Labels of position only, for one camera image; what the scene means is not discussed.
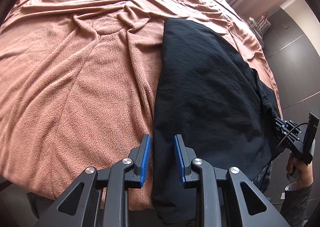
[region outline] pink cloth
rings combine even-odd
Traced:
[[[0,28],[0,174],[55,199],[152,134],[167,17],[223,36],[278,97],[247,25],[225,0],[20,0]],[[130,209],[152,207],[152,165]]]

